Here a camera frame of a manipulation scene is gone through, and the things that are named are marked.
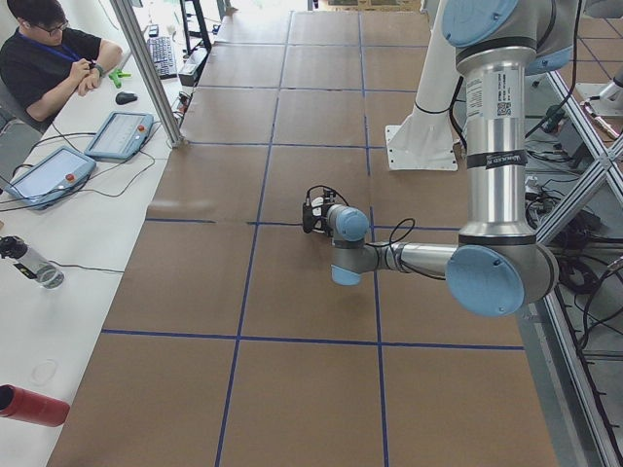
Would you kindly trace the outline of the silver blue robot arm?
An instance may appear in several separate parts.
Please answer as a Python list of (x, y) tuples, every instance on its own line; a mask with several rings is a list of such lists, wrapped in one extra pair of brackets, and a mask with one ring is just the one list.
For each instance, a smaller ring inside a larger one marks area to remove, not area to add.
[(334, 248), (334, 282), (353, 286), (389, 269), (445, 281), (460, 305), (505, 316), (546, 296), (558, 279), (553, 254), (525, 213), (525, 80), (572, 56), (579, 1), (448, 1), (430, 51), (456, 60), (466, 91), (468, 216), (457, 245), (367, 243), (367, 217), (331, 196), (310, 201), (304, 229), (319, 223)]

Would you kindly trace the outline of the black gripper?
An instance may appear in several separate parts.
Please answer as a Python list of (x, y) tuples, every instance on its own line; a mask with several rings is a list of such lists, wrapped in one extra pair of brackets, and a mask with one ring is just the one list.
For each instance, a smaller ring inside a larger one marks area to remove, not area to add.
[(330, 207), (335, 203), (333, 198), (314, 198), (311, 201), (311, 214), (313, 217), (312, 232), (318, 234), (331, 234), (333, 229), (327, 221)]

